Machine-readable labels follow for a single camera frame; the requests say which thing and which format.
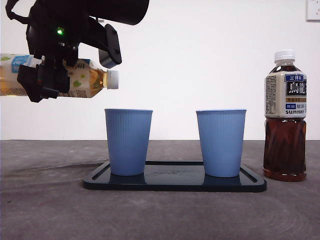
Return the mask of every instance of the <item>tray rim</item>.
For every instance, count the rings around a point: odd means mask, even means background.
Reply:
[[[203,161],[154,161],[147,160],[146,165],[162,165],[162,166],[203,166]],[[231,190],[225,190],[225,186],[211,185],[168,185],[168,184],[132,184],[132,183],[106,183],[97,182],[93,178],[100,174],[102,175],[105,170],[110,167],[110,161],[106,160],[103,164],[95,170],[87,174],[82,181],[83,187],[88,190],[117,190],[117,191],[173,191],[173,192],[229,192],[229,193],[259,193],[267,190],[267,181],[248,168],[246,165],[241,164],[240,171],[246,175],[247,178],[255,179],[251,185],[243,185],[242,187],[236,186]]]

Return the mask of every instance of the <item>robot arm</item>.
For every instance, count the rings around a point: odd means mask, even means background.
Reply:
[[[26,24],[29,53],[44,62],[36,68],[21,65],[18,82],[30,100],[57,98],[69,91],[70,79],[63,66],[73,67],[78,60],[78,47],[85,43],[99,49],[100,63],[106,68],[121,64],[117,31],[101,26],[92,17],[135,25],[145,16],[149,0],[36,0],[29,16],[12,12],[19,0],[8,0],[8,17]]]

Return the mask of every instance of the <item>cup rim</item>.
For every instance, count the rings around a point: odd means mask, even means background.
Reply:
[[[196,113],[219,113],[219,112],[246,112],[247,109],[239,108],[239,109],[207,109],[207,110],[197,110]]]
[[[105,108],[105,112],[153,112],[147,109],[129,109],[129,108]]]

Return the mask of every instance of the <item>plastic bottle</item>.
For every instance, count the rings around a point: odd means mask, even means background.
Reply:
[[[275,53],[265,78],[264,175],[286,182],[306,178],[307,76],[294,66],[295,52]]]
[[[27,96],[25,89],[17,82],[19,66],[35,68],[41,61],[32,55],[1,53],[1,96]],[[78,59],[73,67],[65,68],[70,77],[70,90],[68,93],[59,93],[59,97],[92,98],[103,88],[118,89],[119,72],[104,71],[92,60]]]

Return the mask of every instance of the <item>blue plastic cup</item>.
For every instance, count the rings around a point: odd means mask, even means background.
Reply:
[[[152,110],[105,109],[110,170],[135,176],[145,169]]]
[[[196,111],[204,171],[207,175],[222,178],[239,175],[246,111]]]

